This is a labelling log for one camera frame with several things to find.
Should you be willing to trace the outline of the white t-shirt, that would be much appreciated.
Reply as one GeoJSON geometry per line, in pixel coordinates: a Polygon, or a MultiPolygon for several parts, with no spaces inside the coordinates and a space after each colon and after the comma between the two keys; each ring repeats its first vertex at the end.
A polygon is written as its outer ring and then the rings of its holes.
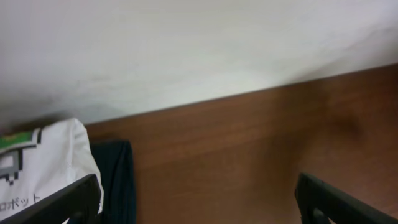
{"type": "Polygon", "coordinates": [[[84,125],[77,119],[1,137],[1,219],[80,178],[100,175],[84,125]]]}

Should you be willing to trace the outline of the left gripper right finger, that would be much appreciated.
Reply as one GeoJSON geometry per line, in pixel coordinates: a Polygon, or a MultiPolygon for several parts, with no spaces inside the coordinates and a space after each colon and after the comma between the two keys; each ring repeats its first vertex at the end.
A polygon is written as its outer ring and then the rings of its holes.
{"type": "Polygon", "coordinates": [[[313,175],[301,173],[295,199],[303,224],[397,224],[397,219],[313,175]]]}

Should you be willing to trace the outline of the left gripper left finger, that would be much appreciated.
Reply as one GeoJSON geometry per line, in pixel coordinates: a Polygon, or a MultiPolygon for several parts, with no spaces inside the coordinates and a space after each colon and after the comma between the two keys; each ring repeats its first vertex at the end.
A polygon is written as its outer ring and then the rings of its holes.
{"type": "Polygon", "coordinates": [[[86,175],[21,212],[5,224],[97,223],[101,191],[94,174],[86,175]]]}

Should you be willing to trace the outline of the dark folded clothes stack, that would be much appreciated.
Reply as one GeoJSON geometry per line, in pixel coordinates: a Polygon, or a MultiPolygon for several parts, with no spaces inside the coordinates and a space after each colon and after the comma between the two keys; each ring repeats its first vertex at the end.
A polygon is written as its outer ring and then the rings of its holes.
{"type": "Polygon", "coordinates": [[[101,184],[98,223],[134,224],[136,186],[132,147],[127,140],[76,143],[69,180],[96,174],[101,184]]]}

